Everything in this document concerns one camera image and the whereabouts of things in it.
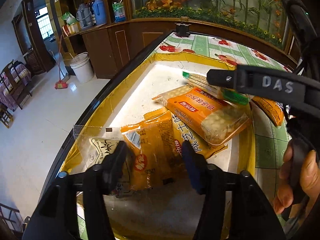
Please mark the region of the right hand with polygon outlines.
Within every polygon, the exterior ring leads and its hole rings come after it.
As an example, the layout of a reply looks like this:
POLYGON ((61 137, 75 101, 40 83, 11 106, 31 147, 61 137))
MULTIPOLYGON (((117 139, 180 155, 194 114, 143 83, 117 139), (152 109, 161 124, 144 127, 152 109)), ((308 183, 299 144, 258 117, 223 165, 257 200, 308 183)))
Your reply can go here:
MULTIPOLYGON (((289 185, 292 155, 293 150, 291 142, 289 142, 283 156, 284 163, 279 172, 280 184, 278 186, 277 195, 273 200, 273 209, 276 214, 281 214, 294 200, 293 190, 289 185)), ((304 158, 300 173, 300 185, 302 190, 309 197, 306 208, 306 213, 309 214, 319 196, 319 167, 316 161, 316 152, 314 150, 310 151, 304 158)))

